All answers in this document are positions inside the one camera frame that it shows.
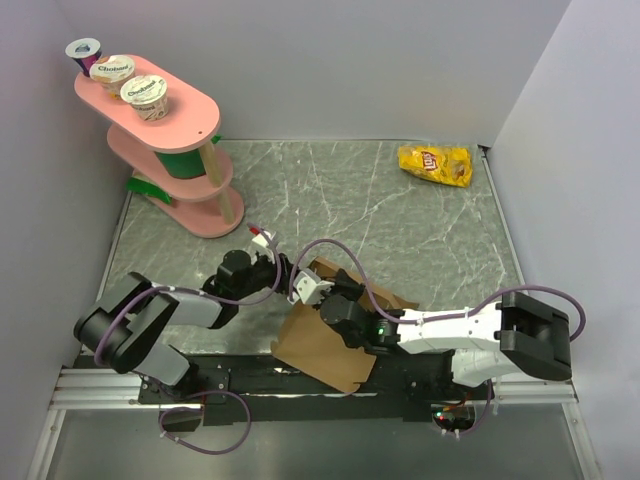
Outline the brown cardboard box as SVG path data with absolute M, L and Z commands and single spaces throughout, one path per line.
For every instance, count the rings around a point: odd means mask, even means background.
M 296 303 L 271 343 L 271 355 L 290 367 L 351 394 L 365 383 L 376 357 L 363 348 L 350 349 L 326 325 L 318 310 Z

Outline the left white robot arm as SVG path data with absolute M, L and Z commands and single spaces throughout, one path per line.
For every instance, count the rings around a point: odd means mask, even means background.
M 98 365 L 152 377 L 174 401 L 185 402 L 197 392 L 198 367 L 159 341 L 165 327 L 221 329 L 241 306 L 257 303 L 249 296 L 267 287 L 285 294 L 291 269 L 283 253 L 275 261 L 232 250 L 200 290 L 161 290 L 144 275 L 131 272 L 80 317 L 73 335 L 94 353 Z

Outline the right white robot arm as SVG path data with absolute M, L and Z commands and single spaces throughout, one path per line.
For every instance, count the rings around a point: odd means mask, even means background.
M 474 308 L 441 312 L 366 309 L 353 281 L 334 285 L 315 305 L 346 347 L 373 355 L 448 354 L 437 374 L 446 397 L 461 397 L 488 379 L 522 373 L 546 381 L 572 377 L 569 317 L 520 289 L 504 289 Z

